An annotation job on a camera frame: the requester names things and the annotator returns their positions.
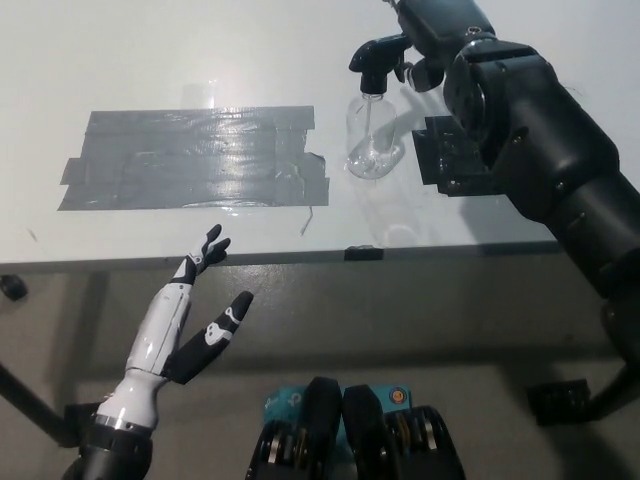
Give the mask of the white and black left hand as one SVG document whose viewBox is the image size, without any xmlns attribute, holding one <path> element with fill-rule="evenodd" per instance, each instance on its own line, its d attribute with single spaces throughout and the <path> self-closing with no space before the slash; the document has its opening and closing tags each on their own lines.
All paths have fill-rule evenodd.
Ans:
<svg viewBox="0 0 640 480">
<path fill-rule="evenodd" d="M 231 343 L 253 301 L 241 292 L 224 311 L 182 344 L 197 278 L 227 256 L 231 240 L 212 227 L 188 251 L 153 297 L 125 365 L 124 376 L 99 405 L 96 423 L 115 430 L 153 432 L 159 422 L 158 392 L 169 382 L 184 385 L 216 360 Z"/>
</svg>

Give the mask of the black right hand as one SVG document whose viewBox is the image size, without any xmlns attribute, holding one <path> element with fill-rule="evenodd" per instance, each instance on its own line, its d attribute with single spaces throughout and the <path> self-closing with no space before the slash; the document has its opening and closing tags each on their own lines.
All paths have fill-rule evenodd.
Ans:
<svg viewBox="0 0 640 480">
<path fill-rule="evenodd" d="M 469 43 L 496 38 L 496 32 L 471 0 L 389 1 L 398 24 L 422 59 L 405 68 L 411 88 L 424 93 L 438 87 L 455 58 Z"/>
</svg>

